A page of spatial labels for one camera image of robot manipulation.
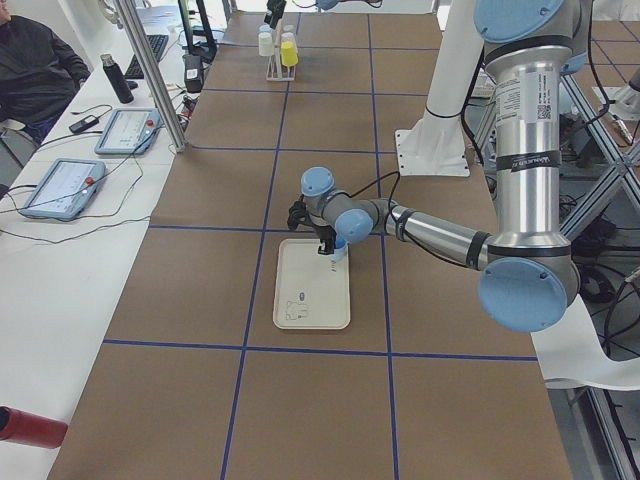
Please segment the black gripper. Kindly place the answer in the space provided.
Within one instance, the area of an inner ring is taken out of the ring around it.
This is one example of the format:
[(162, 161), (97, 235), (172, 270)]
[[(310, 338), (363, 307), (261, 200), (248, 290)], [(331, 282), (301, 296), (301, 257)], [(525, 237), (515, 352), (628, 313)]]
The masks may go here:
[(264, 22), (268, 25), (276, 25), (284, 15), (286, 4), (286, 0), (268, 0)]
[(320, 240), (318, 253), (320, 255), (332, 255), (336, 247), (336, 232), (325, 220), (313, 216), (307, 209), (303, 197), (299, 197), (289, 208), (287, 227), (290, 231), (296, 231), (299, 226), (310, 227)]

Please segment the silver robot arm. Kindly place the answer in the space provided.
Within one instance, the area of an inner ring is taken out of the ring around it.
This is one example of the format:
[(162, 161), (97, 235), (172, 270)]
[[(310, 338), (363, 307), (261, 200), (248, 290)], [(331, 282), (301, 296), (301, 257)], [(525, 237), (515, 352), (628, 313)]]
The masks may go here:
[(406, 175), (451, 175), (464, 167), (461, 123), (476, 73), (495, 82), (498, 230), (476, 231), (391, 199), (357, 200), (332, 173), (313, 167), (288, 226), (312, 228), (319, 253), (338, 240), (383, 231), (456, 266), (477, 270), (480, 303), (519, 332), (556, 324), (579, 290), (570, 241), (559, 226), (559, 84), (579, 70), (589, 45), (588, 1), (456, 1), (452, 4), (423, 117), (396, 134)]
[[(298, 4), (295, 1), (292, 1), (292, 4), (302, 9), (316, 8), (320, 10), (330, 10), (340, 3), (349, 2), (351, 2), (351, 0), (316, 0), (307, 5)], [(362, 0), (362, 2), (372, 8), (380, 8), (383, 4), (382, 0)], [(286, 6), (286, 0), (268, 0), (266, 4), (264, 23), (274, 29), (277, 23), (283, 18)]]

